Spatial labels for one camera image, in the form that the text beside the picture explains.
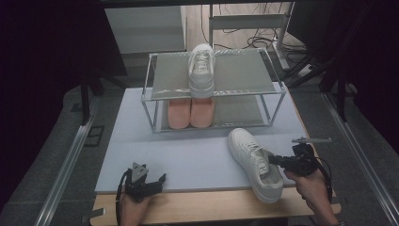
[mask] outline wire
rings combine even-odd
[[[202,30],[202,36],[203,36],[203,38],[205,39],[206,43],[209,44],[209,41],[206,40],[205,33],[203,32],[202,7],[203,7],[203,5],[200,5],[200,29]]]

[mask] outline dark curtain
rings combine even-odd
[[[348,51],[347,80],[359,110],[399,153],[399,1],[371,4]]]
[[[0,3],[1,207],[54,127],[82,74],[125,75],[97,1]]]

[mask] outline sneaker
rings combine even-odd
[[[191,96],[208,98],[214,94],[215,54],[209,44],[197,45],[188,59],[188,84]]]
[[[268,163],[268,155],[247,130],[237,128],[229,134],[229,150],[241,167],[246,171],[258,200],[272,203],[279,200],[283,180],[276,165]]]

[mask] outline floor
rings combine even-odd
[[[234,8],[233,6],[221,6],[222,13],[252,13],[252,11],[278,12],[286,6],[280,4],[250,4]],[[208,9],[203,7],[203,30],[200,26],[201,7],[187,7],[187,51],[192,50],[197,44],[204,42],[207,36],[206,19]],[[223,43],[231,48],[242,48],[247,46],[247,38],[253,37],[254,30],[240,31],[243,34],[223,33],[215,35],[215,43]],[[271,29],[259,31],[270,34]],[[301,45],[298,40],[290,35],[284,38],[284,43]],[[281,70],[276,55],[272,48],[268,47],[276,71],[281,77],[285,72]],[[142,86],[143,68],[129,68],[127,77],[120,80],[130,87]],[[332,168],[332,184],[337,194],[335,202],[339,202],[343,210],[339,218],[345,220],[348,225],[393,225],[387,218],[384,209],[381,207],[381,200],[378,198],[367,173],[359,162],[359,157],[351,148],[350,142],[346,139],[340,129],[340,123],[333,117],[325,96],[318,90],[318,83],[323,75],[313,78],[311,81],[295,88],[290,92],[295,101],[297,110],[306,126],[310,137],[331,137],[334,141],[331,144],[315,144],[319,155],[326,159]],[[97,113],[93,118],[88,137],[82,144],[82,149],[77,156],[71,175],[65,189],[59,193],[59,205],[54,213],[50,214],[50,225],[88,225],[88,218],[95,199],[94,187],[100,172],[108,140],[112,134],[115,119],[118,115],[120,101],[123,97],[123,89],[114,84],[102,80],[105,87],[104,95],[93,97],[92,100],[99,100]],[[328,96],[334,98],[334,91]],[[399,157],[385,139],[378,134],[374,127],[357,110],[352,98],[346,98],[345,125],[356,138],[362,152],[368,159],[370,166],[375,171],[379,182],[386,189],[394,201],[399,200],[399,182],[396,180],[399,172]],[[6,204],[0,216],[0,225],[34,225],[38,220],[40,210],[52,191],[54,181],[58,172],[63,167],[64,160],[81,129],[82,120],[80,105],[80,88],[75,88],[66,93],[64,97],[64,108],[51,135],[48,137],[35,163],[15,190],[14,195]],[[262,225],[262,222],[246,222],[250,225]],[[312,225],[308,217],[289,218],[289,225],[305,224]]]

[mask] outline human hand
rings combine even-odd
[[[316,215],[319,225],[339,223],[329,204],[325,178],[319,169],[309,176],[298,176],[289,170],[284,173],[288,179],[295,181],[296,190]]]
[[[120,225],[137,226],[143,220],[152,197],[146,197],[142,202],[135,202],[132,197],[120,195]]]

